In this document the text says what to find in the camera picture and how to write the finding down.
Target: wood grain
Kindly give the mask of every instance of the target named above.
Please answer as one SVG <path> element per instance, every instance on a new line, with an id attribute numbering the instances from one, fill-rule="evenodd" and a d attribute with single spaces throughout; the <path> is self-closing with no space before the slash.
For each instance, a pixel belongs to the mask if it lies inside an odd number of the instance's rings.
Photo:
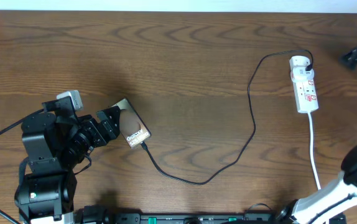
<path id="1" fill-rule="evenodd" d="M 261 57 L 309 49 L 320 103 L 316 161 L 326 185 L 357 145 L 357 73 L 338 63 L 356 45 L 356 14 L 0 11 L 0 129 L 65 90 L 80 90 L 80 115 L 126 96 L 153 133 L 147 144 L 160 166 L 206 180 L 235 160 L 252 132 L 246 87 Z M 242 212 L 257 202 L 280 209 L 316 191 L 290 56 L 267 59 L 253 81 L 257 131 L 237 165 L 207 185 L 187 185 L 161 176 L 142 149 L 119 138 L 97 148 L 78 176 L 75 208 Z M 0 137 L 0 208 L 14 218 L 25 156 L 19 128 Z M 346 214 L 357 223 L 357 207 Z"/>

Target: white cable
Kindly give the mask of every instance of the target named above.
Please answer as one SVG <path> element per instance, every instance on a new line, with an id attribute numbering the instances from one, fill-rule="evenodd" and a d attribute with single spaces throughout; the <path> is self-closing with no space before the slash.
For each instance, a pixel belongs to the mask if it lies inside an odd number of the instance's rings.
<path id="1" fill-rule="evenodd" d="M 311 112 L 307 112 L 308 121 L 310 123 L 310 161 L 311 167 L 313 169 L 315 183 L 317 185 L 317 189 L 321 189 L 320 180 L 318 179 L 317 168 L 315 168 L 315 161 L 314 161 L 314 130 L 313 130 L 313 119 L 311 117 Z"/>

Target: white wall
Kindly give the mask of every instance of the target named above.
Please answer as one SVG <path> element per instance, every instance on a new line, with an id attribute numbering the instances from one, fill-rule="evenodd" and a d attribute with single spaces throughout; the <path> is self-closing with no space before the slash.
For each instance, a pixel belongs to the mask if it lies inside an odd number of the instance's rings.
<path id="1" fill-rule="evenodd" d="M 0 10 L 357 13 L 357 0 L 0 0 Z"/>

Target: power strip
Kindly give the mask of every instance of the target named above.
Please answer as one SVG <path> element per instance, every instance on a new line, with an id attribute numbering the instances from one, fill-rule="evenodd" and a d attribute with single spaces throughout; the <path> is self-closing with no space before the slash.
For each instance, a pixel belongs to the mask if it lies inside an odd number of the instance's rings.
<path id="1" fill-rule="evenodd" d="M 297 112 L 309 113 L 318 109 L 317 92 L 314 84 L 314 70 L 306 71 L 310 60 L 304 56 L 293 56 L 289 60 L 290 78 L 293 82 Z"/>

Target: wooden table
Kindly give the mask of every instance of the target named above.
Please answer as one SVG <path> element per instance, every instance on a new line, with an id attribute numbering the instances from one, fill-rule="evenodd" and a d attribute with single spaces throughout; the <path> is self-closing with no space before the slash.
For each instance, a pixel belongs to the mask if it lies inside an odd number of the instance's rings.
<path id="1" fill-rule="evenodd" d="M 356 45 L 356 14 L 0 11 L 0 129 L 66 90 L 80 90 L 79 115 L 95 116 L 126 96 L 153 133 L 147 144 L 160 166 L 206 180 L 235 160 L 253 130 L 246 87 L 259 60 L 309 49 L 324 186 L 357 145 L 357 72 L 338 63 Z M 278 210 L 316 191 L 291 56 L 269 58 L 259 69 L 251 87 L 257 131 L 235 166 L 204 186 L 184 184 L 160 175 L 141 148 L 131 150 L 120 137 L 97 148 L 93 166 L 77 177 L 75 208 L 243 212 L 264 202 Z M 0 208 L 14 218 L 26 156 L 21 134 L 15 128 L 0 137 Z M 357 207 L 346 215 L 357 223 Z"/>

